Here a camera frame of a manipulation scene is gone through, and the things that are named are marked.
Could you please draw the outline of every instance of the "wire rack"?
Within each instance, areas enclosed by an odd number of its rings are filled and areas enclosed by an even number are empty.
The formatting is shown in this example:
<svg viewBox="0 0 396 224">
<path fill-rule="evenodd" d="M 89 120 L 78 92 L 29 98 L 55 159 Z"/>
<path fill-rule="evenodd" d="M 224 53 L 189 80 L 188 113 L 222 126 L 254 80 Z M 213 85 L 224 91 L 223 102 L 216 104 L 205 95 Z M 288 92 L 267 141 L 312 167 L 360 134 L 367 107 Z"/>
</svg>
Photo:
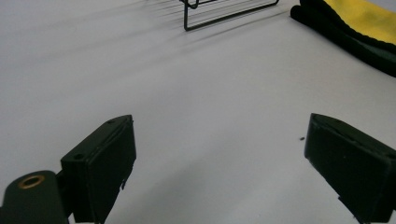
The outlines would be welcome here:
<svg viewBox="0 0 396 224">
<path fill-rule="evenodd" d="M 184 29 L 186 31 L 191 31 L 191 30 L 196 30 L 199 28 L 206 27 L 208 25 L 218 23 L 221 21 L 227 21 L 229 19 L 235 18 L 235 17 L 241 17 L 246 14 L 250 14 L 259 10 L 263 10 L 268 7 L 274 7 L 279 0 L 275 0 L 270 3 L 264 3 L 264 4 L 253 4 L 254 1 L 252 0 L 247 0 L 243 2 L 236 2 L 236 3 L 228 3 L 225 6 L 222 5 L 217 5 L 215 6 L 215 3 L 219 2 L 232 2 L 233 0 L 205 0 L 205 1 L 200 1 L 200 0 L 194 0 L 193 2 L 190 2 L 189 0 L 179 0 L 184 4 Z M 190 18 L 191 18 L 191 11 L 197 9 L 199 6 L 205 5 L 206 7 L 213 7 L 216 8 L 219 11 L 219 7 L 222 7 L 225 9 L 226 7 L 228 8 L 228 11 L 230 11 L 230 8 L 236 7 L 237 5 L 244 5 L 244 9 L 239 9 L 234 12 L 228 12 L 223 15 L 219 15 L 215 17 L 214 19 L 211 20 L 206 20 L 206 21 L 198 21 L 195 22 L 193 25 L 190 23 Z"/>
</svg>

